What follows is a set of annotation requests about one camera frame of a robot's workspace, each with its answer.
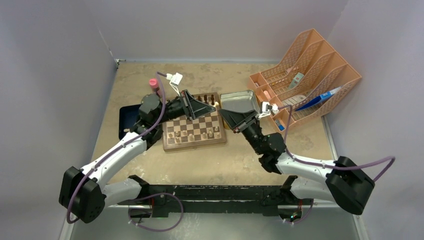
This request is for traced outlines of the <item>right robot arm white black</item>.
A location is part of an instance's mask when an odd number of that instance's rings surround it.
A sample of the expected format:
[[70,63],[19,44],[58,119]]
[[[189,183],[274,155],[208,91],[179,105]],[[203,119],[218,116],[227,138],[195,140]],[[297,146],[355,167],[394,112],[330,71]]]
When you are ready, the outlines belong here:
[[267,172],[295,176],[293,182],[280,191],[284,202],[320,199],[334,202],[350,214],[364,212],[375,181],[350,158],[322,160],[290,154],[280,133],[263,134],[255,110],[219,109],[218,112],[235,134],[245,137]]

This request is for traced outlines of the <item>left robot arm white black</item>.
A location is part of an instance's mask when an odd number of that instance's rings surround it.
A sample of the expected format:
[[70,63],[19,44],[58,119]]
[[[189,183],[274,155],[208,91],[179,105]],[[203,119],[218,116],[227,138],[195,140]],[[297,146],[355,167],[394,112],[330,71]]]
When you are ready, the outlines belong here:
[[146,203],[149,191],[136,180],[125,181],[129,189],[123,193],[106,193],[107,183],[162,137],[162,123],[182,116],[195,120],[216,111],[218,105],[214,100],[198,100],[186,89],[172,100],[156,93],[145,95],[134,125],[119,143],[95,161],[81,168],[72,166],[64,172],[58,201],[66,208],[66,222],[90,223],[106,205],[121,202],[124,197],[138,205]]

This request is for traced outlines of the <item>wooden chess board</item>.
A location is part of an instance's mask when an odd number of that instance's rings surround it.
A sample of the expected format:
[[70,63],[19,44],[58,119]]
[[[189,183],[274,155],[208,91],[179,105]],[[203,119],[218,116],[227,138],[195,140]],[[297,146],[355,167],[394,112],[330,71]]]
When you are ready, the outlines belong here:
[[[162,145],[163,150],[166,152],[227,143],[223,119],[217,110],[194,120],[182,116],[163,123],[162,127]],[[214,132],[214,127],[219,127],[221,138],[208,138],[209,131]],[[175,138],[175,132],[177,131],[181,131],[181,133],[182,131],[187,131],[187,136],[181,136],[180,140],[178,140]],[[169,133],[173,133],[174,137],[169,138]],[[203,133],[207,134],[207,139],[202,138]],[[189,134],[194,135],[194,141],[189,141]]]

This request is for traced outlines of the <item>gold metal tin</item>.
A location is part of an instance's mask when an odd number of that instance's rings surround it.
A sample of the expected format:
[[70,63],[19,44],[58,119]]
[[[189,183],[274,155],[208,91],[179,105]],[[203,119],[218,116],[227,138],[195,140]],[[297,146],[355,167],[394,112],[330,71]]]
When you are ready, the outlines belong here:
[[257,112],[256,119],[258,119],[257,116],[260,112],[260,107],[258,105],[257,98],[253,90],[223,93],[220,95],[220,100],[220,109],[240,113],[255,110]]

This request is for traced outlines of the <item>pink eraser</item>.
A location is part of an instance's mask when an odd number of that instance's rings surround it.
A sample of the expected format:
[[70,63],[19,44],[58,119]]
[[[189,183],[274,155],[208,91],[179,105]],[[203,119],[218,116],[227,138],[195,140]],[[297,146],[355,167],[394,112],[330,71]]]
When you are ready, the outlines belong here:
[[269,101],[269,100],[271,100],[271,95],[269,94],[269,92],[267,91],[267,90],[264,90],[263,91],[263,94],[264,94],[264,96],[266,97],[266,99]]

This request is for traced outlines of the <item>blue grey marker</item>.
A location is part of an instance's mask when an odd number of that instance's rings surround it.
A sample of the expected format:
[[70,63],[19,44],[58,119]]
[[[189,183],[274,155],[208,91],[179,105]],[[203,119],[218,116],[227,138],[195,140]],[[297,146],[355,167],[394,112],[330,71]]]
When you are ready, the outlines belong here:
[[285,130],[285,127],[281,124],[281,122],[278,119],[275,119],[274,122],[277,125],[279,131],[284,131]]

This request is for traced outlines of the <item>pink capped bottle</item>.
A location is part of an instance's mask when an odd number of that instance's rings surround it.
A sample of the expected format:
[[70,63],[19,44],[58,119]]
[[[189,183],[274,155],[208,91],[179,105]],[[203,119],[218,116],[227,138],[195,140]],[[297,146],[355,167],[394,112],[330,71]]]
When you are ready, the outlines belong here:
[[160,91],[160,84],[156,78],[151,78],[148,83],[153,92],[158,93]]

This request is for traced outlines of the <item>dark blue tin lid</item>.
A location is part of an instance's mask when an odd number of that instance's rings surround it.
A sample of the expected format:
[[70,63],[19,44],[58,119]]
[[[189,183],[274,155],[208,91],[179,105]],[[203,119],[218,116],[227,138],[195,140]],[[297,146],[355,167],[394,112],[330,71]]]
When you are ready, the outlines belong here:
[[130,129],[139,113],[140,104],[123,106],[119,109],[118,138],[122,140],[126,135],[125,129]]

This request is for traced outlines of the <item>white card pack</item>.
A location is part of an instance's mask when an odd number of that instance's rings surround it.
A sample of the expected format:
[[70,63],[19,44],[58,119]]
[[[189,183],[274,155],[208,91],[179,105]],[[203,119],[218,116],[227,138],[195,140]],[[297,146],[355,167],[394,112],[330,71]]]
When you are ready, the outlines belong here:
[[291,83],[289,84],[288,88],[289,89],[293,89],[294,87],[296,87],[300,81],[302,80],[302,78],[304,77],[304,74],[301,72],[298,72],[292,79]]

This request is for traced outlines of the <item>orange plastic file organizer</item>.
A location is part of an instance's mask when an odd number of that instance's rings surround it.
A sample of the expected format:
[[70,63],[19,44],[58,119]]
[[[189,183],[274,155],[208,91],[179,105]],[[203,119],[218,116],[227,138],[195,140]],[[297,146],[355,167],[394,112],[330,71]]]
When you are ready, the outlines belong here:
[[[304,74],[299,84],[289,89],[293,77]],[[270,102],[279,107],[292,105],[289,109],[280,109],[279,113],[267,117],[279,131],[275,120],[286,128],[303,125],[315,118],[330,113],[349,91],[361,80],[361,75],[315,30],[301,32],[291,44],[279,64],[267,70],[250,75],[247,87],[254,91],[260,102]],[[315,97],[342,88],[331,98],[312,107],[296,111]],[[263,91],[267,90],[271,100],[267,100]]]

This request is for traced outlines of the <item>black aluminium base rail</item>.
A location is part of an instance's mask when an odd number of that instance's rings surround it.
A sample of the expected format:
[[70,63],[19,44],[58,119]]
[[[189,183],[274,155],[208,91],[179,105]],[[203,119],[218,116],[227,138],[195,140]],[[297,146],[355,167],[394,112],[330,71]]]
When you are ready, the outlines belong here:
[[312,198],[295,197],[281,185],[160,185],[127,179],[108,184],[104,189],[86,183],[74,199],[76,188],[62,190],[59,202],[84,223],[98,218],[114,205],[146,205],[154,218],[170,213],[261,214],[266,217],[285,215],[287,209],[308,206]]

